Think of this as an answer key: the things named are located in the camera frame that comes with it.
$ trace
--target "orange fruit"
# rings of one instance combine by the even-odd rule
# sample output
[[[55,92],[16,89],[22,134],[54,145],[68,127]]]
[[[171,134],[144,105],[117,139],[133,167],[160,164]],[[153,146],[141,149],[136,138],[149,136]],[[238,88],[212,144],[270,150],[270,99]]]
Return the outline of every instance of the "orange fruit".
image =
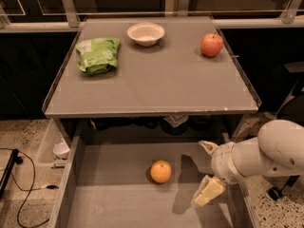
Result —
[[[167,161],[155,161],[151,166],[151,178],[157,183],[165,183],[171,177],[171,166]]]

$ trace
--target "black metal stand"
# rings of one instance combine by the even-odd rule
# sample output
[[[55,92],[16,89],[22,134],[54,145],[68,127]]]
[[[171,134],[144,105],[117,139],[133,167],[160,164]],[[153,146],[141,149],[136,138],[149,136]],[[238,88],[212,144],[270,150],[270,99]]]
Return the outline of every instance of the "black metal stand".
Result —
[[[273,200],[281,199],[290,191],[290,189],[292,188],[292,186],[295,184],[295,182],[299,177],[300,176],[290,176],[286,181],[285,185],[281,189],[278,189],[276,186],[274,186],[267,191],[268,195]]]
[[[4,174],[0,180],[0,199],[2,198],[3,192],[6,189],[12,167],[14,166],[14,164],[16,163],[16,161],[18,159],[18,153],[19,153],[18,149],[13,149],[11,151],[11,154],[9,157],[9,162],[8,162],[7,167],[4,171]]]

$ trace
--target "white bowl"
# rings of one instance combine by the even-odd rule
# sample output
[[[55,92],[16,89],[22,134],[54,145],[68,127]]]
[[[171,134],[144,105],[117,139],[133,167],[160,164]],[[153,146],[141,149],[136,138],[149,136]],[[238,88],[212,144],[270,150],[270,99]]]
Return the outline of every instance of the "white bowl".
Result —
[[[153,23],[139,23],[127,30],[127,35],[143,47],[151,47],[164,35],[164,29]]]
[[[66,142],[60,142],[55,144],[53,148],[53,153],[56,159],[67,159],[69,153],[69,147]]]

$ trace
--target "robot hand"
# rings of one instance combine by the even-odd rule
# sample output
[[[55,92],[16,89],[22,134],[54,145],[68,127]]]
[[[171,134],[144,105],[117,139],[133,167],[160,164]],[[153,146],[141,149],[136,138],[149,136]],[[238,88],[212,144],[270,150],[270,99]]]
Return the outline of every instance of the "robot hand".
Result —
[[[283,177],[304,173],[304,127],[273,120],[261,127],[257,137],[243,142],[218,146],[213,142],[199,144],[212,157],[215,176],[205,177],[193,197],[193,204],[203,206],[224,192],[227,184],[246,177]]]

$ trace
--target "green bag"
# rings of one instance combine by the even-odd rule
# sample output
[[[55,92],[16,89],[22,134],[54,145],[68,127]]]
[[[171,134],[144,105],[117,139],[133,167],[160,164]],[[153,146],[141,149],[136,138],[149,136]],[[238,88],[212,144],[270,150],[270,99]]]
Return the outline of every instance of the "green bag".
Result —
[[[81,55],[77,67],[84,73],[95,75],[106,73],[117,67],[117,52],[120,40],[117,38],[95,38],[76,45]]]

